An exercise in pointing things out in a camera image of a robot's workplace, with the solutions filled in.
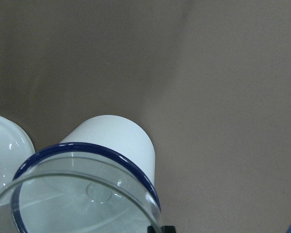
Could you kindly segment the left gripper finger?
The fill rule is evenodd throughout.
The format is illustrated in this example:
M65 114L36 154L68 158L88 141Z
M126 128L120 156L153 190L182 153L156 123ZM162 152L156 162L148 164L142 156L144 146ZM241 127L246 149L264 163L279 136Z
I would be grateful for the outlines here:
M147 227L147 233L176 233L175 226L162 226L159 229L155 229L153 226Z

